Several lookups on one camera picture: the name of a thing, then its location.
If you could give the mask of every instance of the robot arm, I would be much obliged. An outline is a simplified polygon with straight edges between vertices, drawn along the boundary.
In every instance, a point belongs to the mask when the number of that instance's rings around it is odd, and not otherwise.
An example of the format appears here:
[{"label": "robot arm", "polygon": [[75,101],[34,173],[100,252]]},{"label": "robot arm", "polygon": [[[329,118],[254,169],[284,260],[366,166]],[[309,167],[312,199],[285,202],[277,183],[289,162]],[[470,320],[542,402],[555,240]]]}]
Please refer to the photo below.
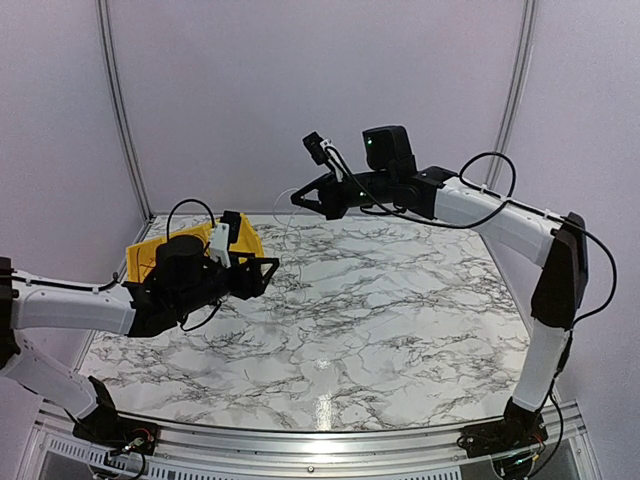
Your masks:
[{"label": "robot arm", "polygon": [[[315,132],[307,136],[303,143],[313,160],[327,165],[331,173],[295,192],[292,203],[328,220],[342,218],[352,207],[392,204],[400,209],[396,212],[409,210],[428,220],[468,225],[487,217],[506,200],[483,188],[470,188],[449,170],[430,167],[418,171],[403,127],[376,128],[363,136],[372,171],[357,174],[346,167],[330,140]],[[342,175],[335,175],[337,170]],[[312,193],[317,200],[308,198]],[[475,438],[461,444],[470,457],[533,444],[534,435],[547,438],[540,411],[566,362],[570,330],[587,283],[584,221],[575,214],[567,219],[510,202],[473,227],[541,267],[542,275],[531,300],[534,325],[520,381],[502,421],[463,431],[462,438]]]},{"label": "robot arm", "polygon": [[140,427],[152,431],[153,424],[120,417],[100,381],[44,354],[22,330],[80,328],[153,337],[184,324],[205,305],[219,305],[226,295],[258,297],[279,261],[230,252],[240,222],[239,214],[225,212],[212,236],[211,256],[197,237],[172,237],[157,248],[156,266],[143,283],[59,282],[14,271],[8,258],[0,258],[0,376],[66,409],[78,422],[74,435],[80,438],[107,445],[117,440],[118,446]]}]

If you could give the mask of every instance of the gray wall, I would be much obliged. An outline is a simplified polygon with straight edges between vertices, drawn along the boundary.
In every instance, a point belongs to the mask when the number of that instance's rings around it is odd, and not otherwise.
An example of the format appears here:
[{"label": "gray wall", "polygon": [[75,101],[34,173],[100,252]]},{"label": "gray wall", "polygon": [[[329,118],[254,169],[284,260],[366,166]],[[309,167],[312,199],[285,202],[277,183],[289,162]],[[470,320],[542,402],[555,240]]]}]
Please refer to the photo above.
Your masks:
[{"label": "gray wall", "polygon": [[[636,1],[542,2],[509,149],[518,166],[516,197],[582,214],[618,260],[616,300],[576,328],[560,382],[564,398],[578,399],[607,480],[638,478],[640,471],[632,440],[640,427],[639,31]],[[589,248],[585,309],[604,300],[610,282],[604,255]],[[539,271],[506,249],[496,251],[529,311]]]},{"label": "gray wall", "polygon": [[394,122],[419,165],[460,168],[495,141],[521,12],[510,0],[113,2],[152,206],[196,196],[270,211],[324,173],[302,147],[313,130],[355,171],[360,132]]},{"label": "gray wall", "polygon": [[[108,281],[142,224],[109,102],[93,2],[2,2],[0,255]],[[81,331],[30,335],[67,364]],[[0,476],[14,478],[37,398],[0,379]]]}]

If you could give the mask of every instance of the white cable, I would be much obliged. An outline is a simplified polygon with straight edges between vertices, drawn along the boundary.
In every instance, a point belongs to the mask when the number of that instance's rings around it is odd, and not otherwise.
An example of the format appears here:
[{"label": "white cable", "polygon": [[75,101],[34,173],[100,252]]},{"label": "white cable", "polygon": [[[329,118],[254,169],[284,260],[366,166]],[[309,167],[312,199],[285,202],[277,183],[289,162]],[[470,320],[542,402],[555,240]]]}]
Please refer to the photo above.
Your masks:
[{"label": "white cable", "polygon": [[[296,214],[300,211],[300,209],[302,207],[298,207],[296,208],[291,215],[289,216],[289,219],[287,220],[287,222],[283,222],[281,221],[277,214],[276,214],[276,206],[278,205],[278,202],[280,201],[280,199],[285,196],[287,193],[291,193],[291,192],[296,192],[298,189],[297,188],[289,188],[287,190],[285,190],[284,192],[282,192],[280,195],[278,195],[278,198],[276,199],[276,201],[273,204],[273,208],[271,209],[271,214],[273,216],[273,219],[279,223],[280,225],[282,225],[284,228],[284,232],[282,235],[282,249],[285,250],[287,252],[288,255],[280,255],[280,260],[281,260],[281,270],[284,271],[285,273],[288,274],[293,274],[293,271],[291,270],[291,268],[289,268],[289,265],[294,265],[296,259],[298,258],[298,252],[300,251],[301,247],[302,247],[302,233],[300,232],[299,228],[295,228],[296,233],[298,234],[298,244],[297,245],[293,245],[291,247],[289,247],[287,245],[287,235],[289,234],[289,229],[292,227],[292,222],[294,217],[296,216]],[[304,294],[304,300],[306,300],[307,298],[307,294],[304,291],[304,289],[302,289],[302,265],[296,265],[297,269],[298,269],[298,285],[300,286],[300,289],[302,290],[302,293]],[[282,300],[283,302],[286,301],[286,292],[282,289],[280,289],[279,291],[280,295],[282,296]]]}]

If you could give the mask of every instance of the yellow object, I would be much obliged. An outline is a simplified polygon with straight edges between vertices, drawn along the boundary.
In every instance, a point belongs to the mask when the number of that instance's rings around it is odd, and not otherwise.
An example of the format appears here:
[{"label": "yellow object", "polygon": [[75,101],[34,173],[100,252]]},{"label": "yellow object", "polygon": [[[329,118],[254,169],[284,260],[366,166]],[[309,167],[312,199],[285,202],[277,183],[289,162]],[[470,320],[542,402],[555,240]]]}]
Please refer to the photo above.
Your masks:
[{"label": "yellow object", "polygon": [[[231,245],[229,251],[254,253],[256,257],[264,257],[260,236],[253,229],[244,213],[241,213],[240,217],[242,218],[242,223],[240,224],[238,241]],[[206,244],[211,236],[211,222],[171,233],[172,237],[176,235],[194,235]],[[158,245],[166,243],[166,241],[167,239],[163,235],[127,247],[127,274],[130,282],[142,283],[147,274],[156,265],[156,248],[158,248]]]}]

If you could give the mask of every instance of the marble table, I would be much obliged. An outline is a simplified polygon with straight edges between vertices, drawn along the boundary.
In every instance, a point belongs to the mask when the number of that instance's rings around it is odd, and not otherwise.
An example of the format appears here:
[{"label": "marble table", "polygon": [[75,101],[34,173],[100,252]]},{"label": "marble table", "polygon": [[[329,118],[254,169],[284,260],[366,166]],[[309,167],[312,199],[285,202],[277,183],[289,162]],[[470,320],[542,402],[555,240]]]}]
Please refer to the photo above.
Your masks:
[{"label": "marble table", "polygon": [[[502,413],[528,335],[477,234],[369,217],[249,218],[266,254],[282,260],[262,297],[229,298],[191,333],[96,334],[81,372],[103,379],[119,408],[210,425],[348,431]],[[202,221],[175,217],[172,226]]]}]

